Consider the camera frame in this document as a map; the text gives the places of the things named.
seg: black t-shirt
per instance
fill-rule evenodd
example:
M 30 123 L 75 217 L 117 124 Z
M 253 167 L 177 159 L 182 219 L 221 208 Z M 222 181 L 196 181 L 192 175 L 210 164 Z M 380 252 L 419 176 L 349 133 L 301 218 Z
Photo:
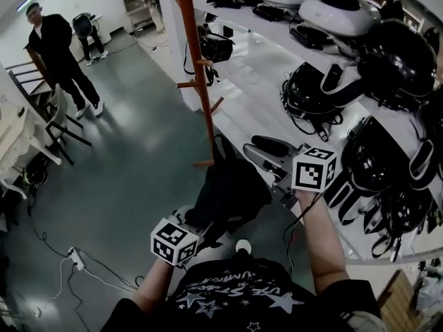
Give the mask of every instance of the black t-shirt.
M 150 315 L 122 299 L 108 331 L 385 331 L 366 281 L 336 282 L 316 297 L 273 261 L 210 261 L 189 269 Z

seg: shoe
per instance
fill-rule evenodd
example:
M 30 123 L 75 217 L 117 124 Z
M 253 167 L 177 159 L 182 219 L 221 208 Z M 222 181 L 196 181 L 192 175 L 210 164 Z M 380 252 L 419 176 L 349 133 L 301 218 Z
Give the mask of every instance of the shoe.
M 248 240 L 238 240 L 237 245 L 235 245 L 235 252 L 238 252 L 242 248 L 251 254 L 252 246 Z
M 87 110 L 89 107 L 89 103 L 86 103 L 85 106 L 82 109 L 79 109 L 77 113 L 75 114 L 75 119 L 80 119 L 83 116 L 83 113 Z
M 98 117 L 100 114 L 102 114 L 104 105 L 105 105 L 105 103 L 102 100 L 100 100 L 99 103 L 97 104 L 97 106 L 94 106 L 94 116 L 95 117 Z

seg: gray floor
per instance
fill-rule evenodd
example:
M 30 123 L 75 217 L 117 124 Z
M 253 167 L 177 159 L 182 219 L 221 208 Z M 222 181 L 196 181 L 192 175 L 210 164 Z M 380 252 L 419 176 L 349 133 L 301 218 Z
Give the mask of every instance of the gray floor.
M 107 49 L 117 51 L 133 41 L 121 34 Z M 61 167 L 49 165 L 33 222 L 39 232 L 47 232 L 48 242 L 57 250 L 82 248 L 133 282 L 154 262 L 151 230 L 174 209 L 194 203 L 204 183 L 205 169 L 192 166 L 210 158 L 204 119 L 185 106 L 170 78 L 138 45 L 82 67 L 106 102 L 105 111 L 98 120 L 90 111 L 82 119 L 82 135 L 93 143 L 91 148 L 67 138 L 73 167 L 66 161 Z M 70 114 L 74 113 L 71 105 Z M 70 129 L 81 133 L 74 125 Z M 19 227 L 3 239 L 10 258 L 8 296 L 22 316 L 17 322 L 26 323 L 31 331 L 85 331 L 74 313 L 78 301 L 66 285 L 70 261 L 64 264 L 62 294 L 40 318 L 33 317 L 31 308 L 41 308 L 60 286 L 61 258 L 37 240 L 23 206 L 17 218 Z M 247 238 L 256 257 L 287 267 L 282 231 L 292 220 L 273 203 L 232 237 L 224 237 L 221 248 L 203 251 L 191 264 L 229 257 L 235 241 Z M 301 225 L 296 235 L 291 249 L 294 280 L 312 289 Z M 119 285 L 98 264 L 87 260 L 87 268 Z M 183 271 L 176 272 L 172 289 L 182 275 Z M 91 331 L 99 331 L 117 301 L 128 296 L 86 273 L 75 274 L 71 282 L 84 300 L 79 312 Z

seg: black cloth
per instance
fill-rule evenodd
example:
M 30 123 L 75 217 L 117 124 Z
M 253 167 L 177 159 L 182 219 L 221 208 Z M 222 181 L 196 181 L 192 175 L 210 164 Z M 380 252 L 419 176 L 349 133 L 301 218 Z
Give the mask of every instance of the black cloth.
M 102 41 L 100 40 L 100 38 L 97 34 L 97 28 L 95 26 L 92 27 L 91 37 L 97 46 L 98 52 L 100 54 L 102 54 L 105 51 L 105 49 L 103 48 Z M 78 39 L 80 40 L 80 43 L 82 44 L 82 47 L 83 47 L 84 58 L 87 61 L 91 60 L 91 53 L 89 51 L 88 39 L 87 38 L 80 38 L 80 37 Z
M 83 91 L 86 98 L 96 106 L 100 97 L 92 82 L 78 66 L 77 61 L 69 50 L 72 39 L 72 29 L 69 22 L 61 15 L 43 16 L 42 38 L 33 31 L 29 35 L 29 46 L 42 56 L 48 73 L 55 83 L 70 93 L 77 109 L 83 109 L 85 101 L 80 95 L 73 79 Z
M 336 282 L 316 297 L 285 269 L 240 250 L 233 259 L 191 267 L 175 293 L 150 315 L 122 299 L 102 332 L 111 331 L 382 331 L 368 282 Z

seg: electrical cord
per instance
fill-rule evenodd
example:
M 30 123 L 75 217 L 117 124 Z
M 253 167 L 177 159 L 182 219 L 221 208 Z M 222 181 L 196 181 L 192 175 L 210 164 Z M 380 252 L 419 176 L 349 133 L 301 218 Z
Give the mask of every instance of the electrical cord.
M 63 291 L 63 263 L 64 263 L 65 261 L 67 261 L 68 259 L 69 259 L 69 258 L 64 258 L 64 259 L 62 260 L 62 263 L 60 264 L 60 290 L 59 290 L 59 292 L 57 293 L 57 295 L 56 295 L 55 297 L 50 298 L 50 299 L 45 303 L 45 305 L 44 305 L 43 308 L 42 308 L 42 311 L 48 306 L 48 304 L 49 304 L 51 301 L 57 299 L 57 298 L 59 297 L 59 295 L 62 293 L 62 291 Z
M 81 305 L 83 305 L 83 300 L 78 296 L 78 295 L 76 295 L 74 292 L 73 292 L 73 290 L 72 290 L 72 286 L 71 286 L 71 279 L 72 279 L 72 277 L 74 276 L 74 273 L 75 273 L 75 271 L 74 271 L 74 267 L 76 266 L 76 264 L 73 264 L 72 265 L 72 269 L 71 269 L 71 275 L 69 276 L 69 278 L 68 278 L 68 288 L 69 288 L 69 291 L 71 292 L 71 294 L 80 302 L 78 305 L 77 305 L 77 307 L 74 309 L 74 311 L 75 311 L 75 313 L 77 314 L 77 316 L 80 318 L 80 320 L 82 321 L 82 323 L 83 323 L 83 325 L 84 325 L 84 327 L 85 327 L 85 329 L 88 331 L 88 332 L 90 332 L 90 330 L 89 330 L 89 327 L 88 327 L 88 325 L 86 324 L 86 322 L 83 320 L 83 318 L 82 318 L 82 316 L 80 315 L 80 313 L 78 312 L 78 309 L 81 307 Z
M 61 256 L 61 257 L 63 257 L 63 258 L 67 258 L 67 257 L 68 257 L 67 255 L 63 255 L 62 253 L 58 252 L 56 249 L 52 248 L 52 246 L 46 241 L 47 238 L 48 238 L 48 235 L 47 235 L 46 231 L 43 231 L 43 232 L 42 232 L 42 237 L 40 237 L 39 234 L 38 234 L 38 232 L 37 232 L 37 229 L 35 229 L 35 226 L 34 226 L 33 220 L 32 220 L 30 217 L 29 217 L 29 221 L 30 221 L 31 226 L 33 227 L 33 230 L 34 230 L 35 236 L 37 236 L 37 238 L 38 238 L 40 241 L 43 241 L 44 244 L 47 245 L 48 248 L 49 248 L 51 251 L 53 251 L 55 254 L 57 254 L 57 255 L 59 255 L 59 256 Z
M 283 232 L 283 242 L 286 244 L 286 256 L 289 260 L 289 276 L 291 277 L 292 280 L 292 273 L 293 273 L 293 267 L 294 264 L 292 262 L 291 257 L 289 256 L 289 248 L 291 247 L 291 243 L 293 240 L 293 232 L 296 229 L 297 224 L 300 222 L 300 220 L 308 213 L 308 211 L 310 211 L 310 209 L 315 205 L 315 203 L 317 203 L 317 201 L 323 196 L 324 192 L 322 193 L 317 193 L 316 196 L 314 197 L 314 199 L 312 200 L 312 202 L 305 208 L 305 210 L 302 211 L 302 214 L 300 214 L 300 216 L 293 222 L 290 223 L 286 229 L 284 229 Z M 286 241 L 286 233 L 287 231 L 292 228 L 291 230 L 291 236 L 289 237 L 289 241 Z
M 134 40 L 135 40 L 135 42 L 134 42 L 133 44 L 131 44 L 130 46 L 127 46 L 127 47 L 121 48 L 120 50 L 117 50 L 117 51 L 115 51 L 115 52 L 109 52 L 109 54 L 119 54 L 119 52 L 123 52 L 124 50 L 127 50 L 127 49 L 131 48 L 132 46 L 135 46 L 136 44 L 142 44 L 142 45 L 144 45 L 146 48 L 150 48 L 150 49 L 153 49 L 153 48 L 161 48 L 161 47 L 167 47 L 167 46 L 169 46 L 169 44 L 165 44 L 165 43 L 168 43 L 168 40 L 165 40 L 164 42 L 158 43 L 158 44 L 156 44 L 155 46 L 147 46 L 147 45 L 144 44 L 142 41 L 138 41 L 137 38 L 135 38 L 134 36 L 132 36 L 132 38 L 134 38 Z
M 92 273 L 89 272 L 86 268 L 83 268 L 83 271 L 86 272 L 86 273 L 88 273 L 90 276 L 92 276 L 92 277 L 94 277 L 94 278 L 100 280 L 102 283 L 104 283 L 104 284 L 106 284 L 106 285 L 112 286 L 113 288 L 116 288 L 116 289 L 120 289 L 121 291 L 127 291 L 128 293 L 134 294 L 133 291 L 127 290 L 126 288 L 121 288 L 121 287 L 119 287 L 119 286 L 115 286 L 115 285 L 112 285 L 112 284 L 110 284 L 110 283 L 108 283 L 108 282 L 105 282 L 102 278 L 97 277 L 96 275 L 92 274 Z
M 110 269 L 110 267 L 108 267 L 106 264 L 98 261 L 97 259 L 93 258 L 88 252 L 86 252 L 85 250 L 82 250 L 81 248 L 75 248 L 76 250 L 83 252 L 86 256 L 88 256 L 92 261 L 100 264 L 102 267 L 106 268 L 110 273 L 112 273 L 113 275 L 115 275 L 118 280 L 120 280 L 124 285 L 126 285 L 128 288 L 132 288 L 132 289 L 137 289 L 138 285 L 137 285 L 137 278 L 141 277 L 140 275 L 136 278 L 135 282 L 136 282 L 136 286 L 129 283 L 125 278 L 121 277 L 120 275 L 118 275 L 117 273 L 115 273 L 112 269 Z
M 144 279 L 144 276 L 142 276 L 142 275 L 138 275 L 138 276 L 136 277 L 136 285 L 137 285 L 137 287 L 140 288 L 140 284 L 137 282 L 137 279 L 138 279 L 138 278 Z

